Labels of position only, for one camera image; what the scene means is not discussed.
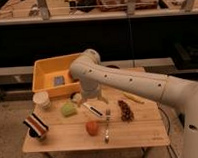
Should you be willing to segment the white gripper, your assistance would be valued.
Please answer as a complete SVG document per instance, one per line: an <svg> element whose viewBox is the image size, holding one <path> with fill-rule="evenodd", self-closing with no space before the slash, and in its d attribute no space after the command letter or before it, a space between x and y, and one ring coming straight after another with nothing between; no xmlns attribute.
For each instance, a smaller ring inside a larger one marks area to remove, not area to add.
<svg viewBox="0 0 198 158"><path fill-rule="evenodd" d="M88 99L98 99L99 101L109 104L109 100L101 96L101 87L94 82L81 82L81 96L79 105L87 102Z"/></svg>

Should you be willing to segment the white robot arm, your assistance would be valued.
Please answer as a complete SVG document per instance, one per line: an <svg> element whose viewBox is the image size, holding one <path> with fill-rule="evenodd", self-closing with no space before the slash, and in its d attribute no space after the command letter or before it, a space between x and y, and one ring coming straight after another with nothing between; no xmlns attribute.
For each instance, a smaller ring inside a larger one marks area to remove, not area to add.
<svg viewBox="0 0 198 158"><path fill-rule="evenodd" d="M80 81L83 102L101 97L101 84L154 102L183 106L185 115L183 158L198 158L198 81L112 69L100 65L98 52L86 49L70 65L71 77Z"/></svg>

